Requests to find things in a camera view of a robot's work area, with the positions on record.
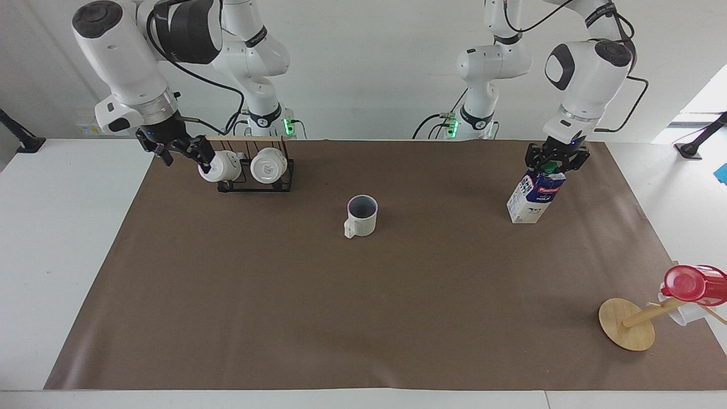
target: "round wooden base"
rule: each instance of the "round wooden base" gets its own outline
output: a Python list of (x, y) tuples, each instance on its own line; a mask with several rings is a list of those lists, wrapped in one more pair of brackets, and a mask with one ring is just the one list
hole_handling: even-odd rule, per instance
[(631, 301), (612, 298), (601, 305), (601, 309), (598, 310), (598, 320), (601, 321), (603, 332), (616, 345), (629, 351), (645, 351), (654, 345), (656, 338), (651, 320), (642, 322), (633, 328), (626, 328), (622, 324), (624, 319), (639, 312), (641, 309)]

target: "white table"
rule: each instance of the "white table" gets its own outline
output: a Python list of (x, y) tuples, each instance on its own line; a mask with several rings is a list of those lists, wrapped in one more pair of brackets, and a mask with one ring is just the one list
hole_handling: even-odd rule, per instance
[[(727, 186), (712, 175), (727, 162), (724, 136), (705, 144), (703, 162), (676, 161), (669, 146), (609, 148), (672, 258), (727, 266), (716, 239), (727, 227), (719, 211)], [(0, 390), (43, 387), (150, 161), (135, 140), (49, 140), (0, 172)], [(689, 223), (680, 217), (688, 211), (696, 215)], [(710, 324), (727, 350), (727, 329)], [(0, 392), (0, 408), (716, 408), (725, 401), (727, 392)]]

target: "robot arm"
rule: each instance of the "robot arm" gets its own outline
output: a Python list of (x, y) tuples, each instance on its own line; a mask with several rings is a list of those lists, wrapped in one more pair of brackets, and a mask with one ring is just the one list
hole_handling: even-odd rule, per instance
[[(494, 44), (468, 49), (457, 58), (457, 72), (467, 82), (467, 99), (457, 112), (456, 139), (483, 138), (494, 116), (499, 96), (491, 82), (516, 78), (530, 71), (531, 53), (521, 41), (523, 35), (511, 29), (505, 20), (507, 0), (485, 1), (485, 24), (494, 34)], [(520, 21), (522, 0), (509, 1), (509, 16)]]
[(87, 60), (111, 88), (95, 109), (99, 125), (106, 132), (140, 127), (136, 136), (143, 148), (167, 165), (170, 151), (177, 151), (208, 173), (214, 151), (204, 136), (186, 132), (179, 95), (159, 72), (160, 60), (213, 63), (242, 89), (253, 135), (294, 134), (292, 112), (264, 78), (284, 74), (290, 58), (268, 35), (254, 0), (93, 1), (76, 12), (73, 29)]
[[(530, 70), (532, 59), (521, 43), (522, 30), (514, 29), (519, 25), (522, 1), (485, 1), (485, 22), (495, 44), (475, 47), (459, 56), (457, 70), (467, 82), (468, 92), (454, 126), (457, 131), (453, 137), (457, 139), (487, 135), (498, 97), (492, 80), (515, 78)], [(544, 1), (579, 13), (591, 36), (587, 41), (560, 44), (550, 54), (546, 77), (563, 91), (563, 102), (543, 128), (546, 143), (542, 147), (531, 144), (526, 156), (531, 168), (559, 161), (560, 170), (565, 172), (579, 169), (588, 159), (588, 150), (581, 145), (633, 68), (635, 47), (611, 0)]]
[(204, 136), (192, 138), (187, 133), (177, 96), (137, 29), (136, 8), (135, 3), (122, 6), (114, 1), (93, 1), (73, 16), (76, 41), (111, 88), (111, 96), (96, 105), (97, 121), (106, 132), (140, 127), (136, 135), (143, 148), (161, 157), (167, 166), (173, 161), (170, 151), (176, 151), (208, 172), (214, 150)]
[(254, 0), (223, 3), (222, 24), (229, 39), (212, 65), (245, 94), (253, 136), (292, 135), (292, 112), (278, 101), (275, 87), (265, 78), (288, 71), (288, 50), (268, 33)]
[(592, 38), (559, 44), (547, 59), (545, 76), (563, 91), (563, 101), (543, 128), (546, 142), (529, 147), (526, 164), (533, 169), (557, 161), (560, 171), (567, 172), (585, 163), (590, 154), (582, 144), (595, 131), (635, 62), (633, 42), (612, 1), (575, 0), (566, 7), (583, 16)]

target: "brown paper sheet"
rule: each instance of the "brown paper sheet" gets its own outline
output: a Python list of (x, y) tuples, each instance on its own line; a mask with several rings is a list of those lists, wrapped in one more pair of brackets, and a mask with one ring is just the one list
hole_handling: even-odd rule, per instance
[[(155, 160), (46, 388), (727, 389), (704, 321), (655, 319), (643, 353), (601, 331), (671, 266), (605, 145), (515, 226), (526, 146), (293, 142), (290, 194)], [(348, 240), (356, 194), (381, 209)]]

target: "mug rack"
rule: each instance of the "mug rack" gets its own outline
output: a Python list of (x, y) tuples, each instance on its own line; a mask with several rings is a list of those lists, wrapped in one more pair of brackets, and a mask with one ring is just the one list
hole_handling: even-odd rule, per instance
[[(244, 143), (244, 149), (234, 149), (230, 140), (219, 139), (217, 142), (223, 151), (232, 151), (236, 153), (244, 153), (245, 157), (240, 159), (242, 165), (242, 173), (235, 180), (225, 182), (217, 182), (217, 191), (220, 193), (233, 192), (260, 192), (260, 193), (287, 193), (293, 187), (293, 173), (295, 162), (288, 155), (288, 147), (284, 140), (271, 140), (270, 138), (236, 140), (235, 145)], [(252, 177), (250, 165), (253, 158), (264, 148), (277, 148), (283, 152), (285, 159), (288, 161), (288, 169), (276, 182), (271, 184), (260, 183)]]

